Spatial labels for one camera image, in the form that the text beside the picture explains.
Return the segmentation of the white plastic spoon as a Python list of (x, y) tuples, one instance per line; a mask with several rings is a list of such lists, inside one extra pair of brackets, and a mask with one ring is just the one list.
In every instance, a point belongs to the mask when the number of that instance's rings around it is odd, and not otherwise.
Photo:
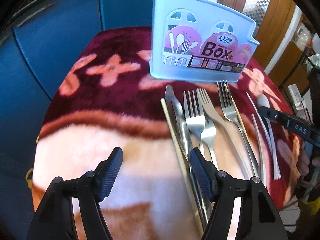
[[(258, 107), (260, 108), (261, 106), (265, 106), (267, 108), (270, 108), (270, 103), (265, 94), (260, 94), (257, 97), (257, 104)], [(280, 168), (278, 164), (278, 159), (277, 159), (277, 152), (276, 152), (276, 145), (274, 141), (274, 135), (271, 127), (271, 122), (269, 119), (266, 119), (265, 117), (261, 116), (261, 120), (264, 123), (265, 131), (266, 131), (266, 139), (268, 142), (269, 149), (271, 151), (272, 159), (273, 159), (273, 179), (274, 180), (279, 180), (281, 178), (280, 174)]]

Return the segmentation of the blue kitchen base cabinets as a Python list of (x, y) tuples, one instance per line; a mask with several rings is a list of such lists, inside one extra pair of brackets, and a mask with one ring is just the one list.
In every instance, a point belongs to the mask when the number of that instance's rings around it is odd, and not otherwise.
[(33, 217), (27, 172), (59, 85), (97, 33), (151, 18), (152, 0), (34, 0), (1, 33), (1, 226), (14, 239)]

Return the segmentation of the white power strip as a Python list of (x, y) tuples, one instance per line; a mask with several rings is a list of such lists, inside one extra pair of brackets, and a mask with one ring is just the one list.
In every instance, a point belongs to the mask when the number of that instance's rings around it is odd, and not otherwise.
[(296, 113), (298, 111), (303, 111), (306, 108), (306, 104), (305, 104), (305, 101), (304, 101), (303, 97), (301, 96), (296, 84), (289, 85), (287, 87), (287, 90), (289, 92), (289, 96), (291, 99), (291, 105), (292, 105), (294, 111)]

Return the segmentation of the steel chopstick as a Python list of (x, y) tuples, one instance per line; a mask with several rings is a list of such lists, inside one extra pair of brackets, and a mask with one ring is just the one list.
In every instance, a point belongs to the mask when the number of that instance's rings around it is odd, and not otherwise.
[(260, 179), (261, 179), (262, 183), (264, 184), (264, 186), (267, 186), (266, 165), (265, 165), (265, 161), (264, 161), (264, 152), (263, 152), (263, 144), (262, 144), (263, 141), (261, 139), (258, 125), (257, 125), (257, 121), (255, 119), (254, 114), (251, 114), (251, 118), (253, 121), (255, 135), (257, 137), (257, 142), (258, 142), (259, 160), (260, 160), (260, 163), (259, 163)]

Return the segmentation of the steel fork right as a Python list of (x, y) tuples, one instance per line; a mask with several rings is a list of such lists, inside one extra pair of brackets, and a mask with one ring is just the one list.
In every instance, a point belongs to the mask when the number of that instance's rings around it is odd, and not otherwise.
[(238, 127), (240, 134), (244, 140), (245, 146), (246, 146), (247, 155), (249, 157), (249, 161), (250, 161), (251, 168), (253, 170), (253, 174), (256, 177), (260, 177), (259, 165), (258, 165), (257, 159), (254, 155), (252, 148), (251, 148), (249, 140), (247, 139), (247, 137), (245, 135), (244, 129), (240, 125), (238, 115), (237, 115), (237, 112), (235, 110), (234, 103), (232, 100), (232, 96), (231, 96), (231, 93), (230, 93), (229, 88), (227, 86), (227, 82), (226, 81), (219, 81), (217, 83), (217, 88), (218, 88), (218, 93), (219, 93), (219, 97), (220, 97), (222, 112), (228, 121), (232, 122), (233, 124), (235, 124)]

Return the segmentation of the steel fork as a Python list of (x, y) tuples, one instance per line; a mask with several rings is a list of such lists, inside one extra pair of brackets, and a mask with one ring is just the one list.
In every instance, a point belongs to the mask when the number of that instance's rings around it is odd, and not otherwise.
[(242, 155), (239, 153), (238, 149), (236, 148), (234, 140), (231, 137), (231, 133), (229, 132), (225, 121), (215, 110), (207, 91), (204, 88), (198, 88), (196, 91), (197, 91), (197, 95), (200, 97), (202, 107), (206, 115), (210, 119), (212, 119), (215, 124), (218, 124), (218, 126), (222, 128), (228, 140), (229, 146), (233, 150), (234, 156), (240, 165), (244, 178), (250, 179), (253, 174), (252, 169), (248, 168), (247, 165), (245, 164), (245, 160), (242, 157)]
[(244, 129), (240, 125), (238, 115), (237, 115), (237, 112), (235, 110), (234, 103), (232, 100), (232, 96), (231, 96), (231, 93), (230, 93), (229, 88), (227, 86), (227, 82), (226, 81), (219, 81), (217, 83), (217, 88), (218, 88), (218, 93), (219, 93), (219, 97), (220, 97), (222, 112), (228, 121), (232, 122), (233, 124), (235, 124), (238, 127), (240, 134), (244, 140), (245, 146), (246, 146), (247, 155), (249, 157), (249, 161), (250, 161), (251, 168), (253, 170), (253, 174), (256, 177), (260, 177), (259, 165), (258, 165), (257, 159), (254, 155), (252, 148), (251, 148), (249, 140), (247, 139), (247, 137), (245, 135)]
[(183, 102), (187, 128), (198, 138), (200, 152), (205, 156), (201, 133), (205, 128), (206, 119), (201, 100), (198, 97), (198, 92), (194, 90), (184, 91)]

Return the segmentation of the steel fork middle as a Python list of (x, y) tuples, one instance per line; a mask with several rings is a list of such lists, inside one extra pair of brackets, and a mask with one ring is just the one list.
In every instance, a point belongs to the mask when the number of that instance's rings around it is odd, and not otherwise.
[(212, 119), (215, 124), (218, 124), (218, 126), (222, 128), (228, 140), (229, 146), (233, 150), (234, 156), (240, 165), (244, 178), (250, 179), (253, 174), (252, 169), (248, 168), (247, 165), (245, 164), (245, 160), (242, 157), (242, 155), (239, 153), (238, 149), (236, 148), (234, 140), (231, 137), (231, 133), (229, 132), (225, 121), (215, 110), (207, 91), (204, 88), (198, 88), (196, 91), (197, 91), (197, 95), (200, 97), (202, 107), (206, 115), (210, 119)]

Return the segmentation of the steel fork left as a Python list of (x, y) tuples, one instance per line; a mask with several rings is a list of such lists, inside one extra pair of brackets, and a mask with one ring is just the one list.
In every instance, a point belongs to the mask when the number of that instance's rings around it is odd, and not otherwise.
[(206, 119), (201, 100), (198, 97), (198, 92), (194, 90), (184, 91), (183, 102), (187, 128), (198, 138), (200, 152), (205, 156), (201, 133), (205, 128)]

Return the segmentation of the steel table knife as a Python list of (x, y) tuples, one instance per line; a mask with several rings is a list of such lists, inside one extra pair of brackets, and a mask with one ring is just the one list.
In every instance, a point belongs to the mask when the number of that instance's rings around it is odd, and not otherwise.
[(208, 202), (201, 192), (197, 183), (194, 171), (189, 163), (189, 152), (192, 149), (192, 142), (184, 117), (181, 103), (174, 94), (173, 87), (167, 85), (165, 88), (165, 103), (167, 106), (170, 123), (172, 125), (175, 138), (178, 143), (178, 149), (182, 155), (182, 170), (186, 171), (185, 182), (189, 194), (191, 205), (195, 213), (195, 218), (203, 233), (208, 224), (208, 211), (212, 210), (210, 202)]

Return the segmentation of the red floral plush tablecloth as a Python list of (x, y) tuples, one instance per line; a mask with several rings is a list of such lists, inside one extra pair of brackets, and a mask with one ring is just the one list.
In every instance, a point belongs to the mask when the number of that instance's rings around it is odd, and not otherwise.
[[(201, 239), (182, 157), (175, 151), (161, 99), (167, 85), (181, 104), (184, 91), (196, 94), (197, 88), (203, 88), (223, 118), (219, 94), (215, 83), (154, 79), (149, 74), (151, 37), (151, 27), (110, 29), (100, 32), (81, 53), (58, 88), (40, 130), (31, 190), (35, 211), (55, 177), (79, 178), (119, 147), (123, 163), (111, 194), (99, 203), (112, 238)], [(254, 59), (230, 90), (258, 160), (254, 110), (246, 94), (255, 102), (265, 94), (272, 108), (292, 112)], [(218, 167), (234, 178), (250, 178), (253, 172), (243, 138), (235, 124), (223, 120), (235, 147), (214, 122)], [(257, 125), (262, 135), (258, 120)], [(300, 176), (296, 169), (300, 141), (279, 125), (272, 124), (272, 129), (280, 180), (273, 180), (265, 138), (262, 146), (267, 189), (279, 208), (291, 198)]]

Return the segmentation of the light blue utensil box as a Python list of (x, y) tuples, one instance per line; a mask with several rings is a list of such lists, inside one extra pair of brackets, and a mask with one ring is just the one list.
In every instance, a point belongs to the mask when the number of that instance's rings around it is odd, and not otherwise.
[(256, 22), (209, 0), (153, 0), (150, 74), (236, 83), (259, 42)]

